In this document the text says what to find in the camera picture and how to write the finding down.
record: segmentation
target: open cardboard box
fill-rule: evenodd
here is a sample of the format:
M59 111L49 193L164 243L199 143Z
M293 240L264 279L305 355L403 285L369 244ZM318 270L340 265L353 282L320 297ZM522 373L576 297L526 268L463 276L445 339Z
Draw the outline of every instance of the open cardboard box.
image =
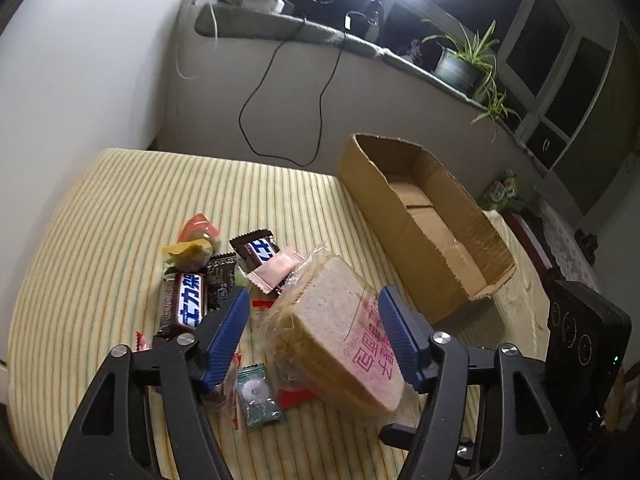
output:
M338 175L430 322L513 275L511 253L471 195L418 144L354 134Z

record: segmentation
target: metal screw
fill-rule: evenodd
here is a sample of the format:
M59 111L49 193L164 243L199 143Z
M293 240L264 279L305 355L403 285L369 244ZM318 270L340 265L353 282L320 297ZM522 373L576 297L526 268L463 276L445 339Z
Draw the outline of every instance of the metal screw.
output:
M446 345L451 341L451 336L446 332L436 332L433 334L433 340L440 345Z
M505 345L502 345L500 347L500 350L502 351L503 354L508 355L509 357L512 357L512 356L518 354L517 346L516 345L512 345L511 343L507 343Z
M189 332L185 332L184 334L180 334L175 340L178 342L178 345L187 346L196 341L196 336L190 334Z
M126 353L127 353L126 345L117 345L111 349L111 355L114 357L122 357Z

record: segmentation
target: yellow striped fabric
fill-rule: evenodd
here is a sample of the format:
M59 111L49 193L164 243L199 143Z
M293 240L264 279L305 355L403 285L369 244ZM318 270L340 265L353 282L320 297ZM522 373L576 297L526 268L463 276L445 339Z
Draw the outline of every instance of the yellow striped fabric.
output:
M281 245L300 253L324 244L375 288L396 284L405 295L396 270L335 177L190 155L106 150L54 214L12 319L12 428L43 478L51 478L65 431L110 348L134 347L136 331L150 337L158 328L164 270L159 248L173 242L197 212L219 227L223 240L268 227ZM510 340L525 354L540 356L540 345L546 348L540 320L548 308L542 286L526 255L520 265L524 252L499 216L491 218L510 246L516 244L512 250L522 252L516 254L518 272L494 304L447 322L468 344ZM264 359L255 337L259 321L260 312L252 312L240 343L243 365ZM469 434L474 402L471 395ZM423 405L423 399L408 396L403 421L415 422ZM319 400L259 430L233 431L213 412L210 421L236 479L390 480L404 460L403 452L378 441L375 428L352 422ZM177 478L157 394L152 422L162 473Z

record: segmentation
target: green flower pot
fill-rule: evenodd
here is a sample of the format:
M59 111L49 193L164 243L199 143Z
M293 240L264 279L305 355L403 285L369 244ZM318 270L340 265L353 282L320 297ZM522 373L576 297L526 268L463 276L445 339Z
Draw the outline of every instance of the green flower pot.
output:
M450 48L442 49L442 56L433 75L448 85L470 96L480 82L484 72L455 56Z

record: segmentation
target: blue rubber fingertip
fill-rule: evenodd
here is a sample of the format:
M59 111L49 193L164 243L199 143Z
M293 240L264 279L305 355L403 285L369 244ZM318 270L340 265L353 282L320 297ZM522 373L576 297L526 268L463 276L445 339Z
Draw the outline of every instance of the blue rubber fingertip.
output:
M231 359L238 348L242 331L249 319L249 293L242 289L220 324L216 338L209 348L209 363L202 380L205 391L210 392L225 380Z
M404 382L418 389L424 381L420 362L421 348L407 328L400 308L404 308L407 314L410 314L397 289L389 285L383 287L378 294L378 309L382 325L398 361Z

